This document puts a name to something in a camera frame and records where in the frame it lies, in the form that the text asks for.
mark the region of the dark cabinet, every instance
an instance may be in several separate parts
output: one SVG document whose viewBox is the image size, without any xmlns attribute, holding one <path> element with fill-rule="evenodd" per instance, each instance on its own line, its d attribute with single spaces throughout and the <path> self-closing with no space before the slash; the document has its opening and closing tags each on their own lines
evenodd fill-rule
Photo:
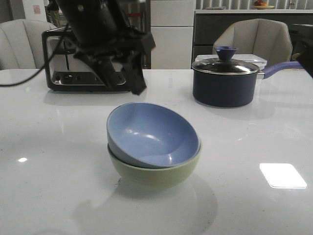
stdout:
<svg viewBox="0 0 313 235">
<path fill-rule="evenodd" d="M 256 18 L 269 19 L 284 22 L 290 27 L 293 24 L 313 24 L 313 13 L 311 10 L 302 10 L 301 13 L 285 10 L 281 13 L 272 13 L 274 10 L 265 11 L 247 10 L 249 13 L 195 13 L 194 36 L 193 36 L 193 61 L 200 54 L 212 54 L 213 44 L 218 37 L 234 22 Z"/>
</svg>

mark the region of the refrigerator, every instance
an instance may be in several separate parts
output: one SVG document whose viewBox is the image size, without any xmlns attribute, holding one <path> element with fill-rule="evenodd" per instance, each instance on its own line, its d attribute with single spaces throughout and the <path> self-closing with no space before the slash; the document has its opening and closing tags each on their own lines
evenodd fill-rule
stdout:
<svg viewBox="0 0 313 235">
<path fill-rule="evenodd" d="M 190 69 L 195 0 L 151 0 L 152 69 Z"/>
</svg>

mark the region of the purple handle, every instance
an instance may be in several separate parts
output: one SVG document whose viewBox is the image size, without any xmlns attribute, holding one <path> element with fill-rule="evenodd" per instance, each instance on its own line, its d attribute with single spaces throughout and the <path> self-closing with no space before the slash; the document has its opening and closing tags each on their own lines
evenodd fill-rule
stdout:
<svg viewBox="0 0 313 235">
<path fill-rule="evenodd" d="M 262 71 L 264 72 L 263 79 L 268 78 L 272 76 L 274 73 L 284 69 L 303 69 L 303 67 L 300 65 L 298 61 L 281 62 L 276 65 L 272 65 L 262 69 Z"/>
</svg>

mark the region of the black cable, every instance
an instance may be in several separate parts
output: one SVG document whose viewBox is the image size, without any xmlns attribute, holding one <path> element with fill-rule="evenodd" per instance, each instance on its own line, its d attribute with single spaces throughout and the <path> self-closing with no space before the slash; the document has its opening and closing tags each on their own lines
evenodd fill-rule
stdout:
<svg viewBox="0 0 313 235">
<path fill-rule="evenodd" d="M 66 32 L 68 29 L 68 24 L 66 24 L 63 32 Z M 55 47 L 53 53 L 51 54 L 50 58 L 45 61 L 44 65 L 42 65 L 39 70 L 37 72 L 35 72 L 33 75 L 31 75 L 29 78 L 25 79 L 25 80 L 22 80 L 20 82 L 16 82 L 16 83 L 10 83 L 10 84 L 0 84 L 0 87 L 14 87 L 14 86 L 18 86 L 20 84 L 23 84 L 25 82 L 28 82 L 29 80 L 33 79 L 34 77 L 36 77 L 42 70 L 44 70 L 44 68 L 50 63 L 50 61 L 53 59 L 53 57 L 55 56 L 56 54 L 56 51 L 58 50 L 59 46 L 61 45 L 61 42 L 62 40 L 64 39 L 65 37 L 65 33 L 60 37 L 58 43 L 57 43 L 57 46 Z"/>
</svg>

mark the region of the green bowl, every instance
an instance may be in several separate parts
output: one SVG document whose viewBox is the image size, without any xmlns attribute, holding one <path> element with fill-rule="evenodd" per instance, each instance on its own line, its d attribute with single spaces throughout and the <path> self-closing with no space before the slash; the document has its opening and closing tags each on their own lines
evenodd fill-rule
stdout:
<svg viewBox="0 0 313 235">
<path fill-rule="evenodd" d="M 201 153 L 183 164 L 168 168 L 140 168 L 120 161 L 109 149 L 111 161 L 116 171 L 129 183 L 151 189 L 171 188 L 184 181 L 194 171 Z"/>
</svg>

